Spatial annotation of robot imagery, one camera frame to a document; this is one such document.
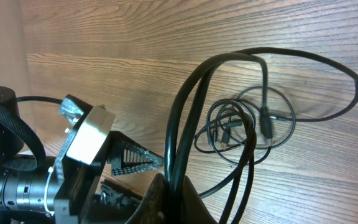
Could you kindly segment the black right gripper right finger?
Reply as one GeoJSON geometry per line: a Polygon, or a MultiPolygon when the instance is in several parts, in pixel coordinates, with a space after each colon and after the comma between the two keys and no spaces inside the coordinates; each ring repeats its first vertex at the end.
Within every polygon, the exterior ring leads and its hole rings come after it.
{"type": "Polygon", "coordinates": [[[183,183],[180,221],[185,224],[217,224],[187,176],[183,183]]]}

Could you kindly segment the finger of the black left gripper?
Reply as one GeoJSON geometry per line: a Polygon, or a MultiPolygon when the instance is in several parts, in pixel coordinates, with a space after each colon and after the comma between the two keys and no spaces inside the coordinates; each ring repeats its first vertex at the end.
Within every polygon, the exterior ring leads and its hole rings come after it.
{"type": "Polygon", "coordinates": [[[111,165],[111,175],[119,176],[163,166],[163,157],[141,146],[119,131],[111,131],[111,145],[106,163],[111,165]]]}

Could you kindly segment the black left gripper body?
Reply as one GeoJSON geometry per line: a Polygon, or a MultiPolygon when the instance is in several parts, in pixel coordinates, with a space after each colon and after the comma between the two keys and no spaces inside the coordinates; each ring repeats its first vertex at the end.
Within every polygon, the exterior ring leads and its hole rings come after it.
{"type": "Polygon", "coordinates": [[[142,197],[108,180],[100,181],[104,166],[104,160],[90,165],[63,160],[65,181],[54,199],[54,223],[125,223],[132,216],[142,197]]]}

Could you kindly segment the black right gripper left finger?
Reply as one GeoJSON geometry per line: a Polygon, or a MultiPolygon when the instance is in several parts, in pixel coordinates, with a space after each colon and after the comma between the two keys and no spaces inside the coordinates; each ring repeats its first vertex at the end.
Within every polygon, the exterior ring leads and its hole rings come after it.
{"type": "Polygon", "coordinates": [[[126,224],[166,224],[166,196],[165,177],[158,173],[126,224]]]}

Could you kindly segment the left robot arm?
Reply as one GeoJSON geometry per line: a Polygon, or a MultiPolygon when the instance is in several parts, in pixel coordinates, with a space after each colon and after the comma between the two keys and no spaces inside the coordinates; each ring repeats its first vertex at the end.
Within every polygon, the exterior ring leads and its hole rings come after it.
{"type": "Polygon", "coordinates": [[[163,158],[112,130],[114,115],[67,95],[36,97],[56,103],[69,122],[59,153],[46,155],[39,137],[19,115],[16,96],[0,86],[0,223],[124,223],[141,196],[99,180],[156,170],[163,158]]]}

